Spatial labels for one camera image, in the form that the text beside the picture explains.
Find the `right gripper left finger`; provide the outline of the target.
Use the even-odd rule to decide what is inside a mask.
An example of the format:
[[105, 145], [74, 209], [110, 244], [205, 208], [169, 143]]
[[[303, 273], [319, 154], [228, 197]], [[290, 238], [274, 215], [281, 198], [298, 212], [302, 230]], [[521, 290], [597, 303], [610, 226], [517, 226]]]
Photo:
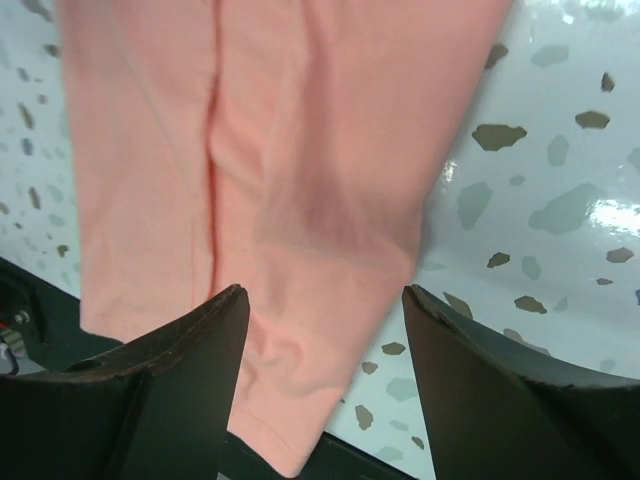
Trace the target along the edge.
[[1, 379], [5, 479], [214, 479], [249, 320], [232, 285], [61, 372]]

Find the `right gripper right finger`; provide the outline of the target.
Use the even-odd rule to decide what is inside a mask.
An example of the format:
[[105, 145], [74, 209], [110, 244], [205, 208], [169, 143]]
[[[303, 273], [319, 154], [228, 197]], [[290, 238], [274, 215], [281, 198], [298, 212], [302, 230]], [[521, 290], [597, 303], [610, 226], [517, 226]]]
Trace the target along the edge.
[[418, 285], [402, 303], [437, 478], [638, 478], [637, 380], [545, 355]]

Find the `salmon pink t-shirt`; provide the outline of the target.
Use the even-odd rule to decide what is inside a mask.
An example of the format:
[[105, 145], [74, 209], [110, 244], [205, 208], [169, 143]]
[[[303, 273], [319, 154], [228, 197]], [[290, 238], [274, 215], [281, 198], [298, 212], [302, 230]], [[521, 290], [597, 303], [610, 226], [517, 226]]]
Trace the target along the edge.
[[59, 1], [80, 324], [232, 284], [230, 431], [299, 474], [402, 289], [507, 1]]

